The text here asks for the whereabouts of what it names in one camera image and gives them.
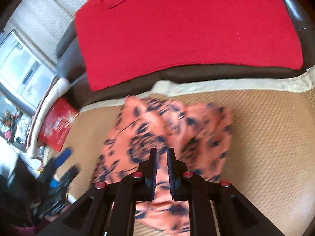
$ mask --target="pink cloth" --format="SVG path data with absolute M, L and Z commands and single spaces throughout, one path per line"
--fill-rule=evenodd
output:
M 230 108 L 214 104 L 185 106 L 176 101 L 128 97 L 104 142 L 92 181 L 120 181 L 156 148 L 154 200 L 138 203 L 135 218 L 166 234 L 189 235 L 188 202 L 174 202 L 170 195 L 166 151 L 174 148 L 177 159 L 189 170 L 217 181 L 230 147 L 232 120 Z

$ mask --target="red gift bag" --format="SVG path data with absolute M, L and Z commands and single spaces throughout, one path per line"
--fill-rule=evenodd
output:
M 69 105 L 64 98 L 57 99 L 42 124 L 39 139 L 60 152 L 78 114 L 78 110 Z

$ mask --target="brown mat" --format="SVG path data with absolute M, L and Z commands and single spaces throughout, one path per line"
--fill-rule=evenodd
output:
M 232 90 L 170 99 L 233 108 L 233 141 L 222 177 L 285 235 L 301 236 L 315 216 L 315 90 Z M 74 154 L 57 175 L 74 163 L 81 165 L 70 187 L 75 198 L 89 188 L 95 161 L 117 114 L 118 107 L 96 108 L 81 113 L 74 123 L 64 144 Z M 135 235 L 160 233 L 138 223 L 135 228 Z

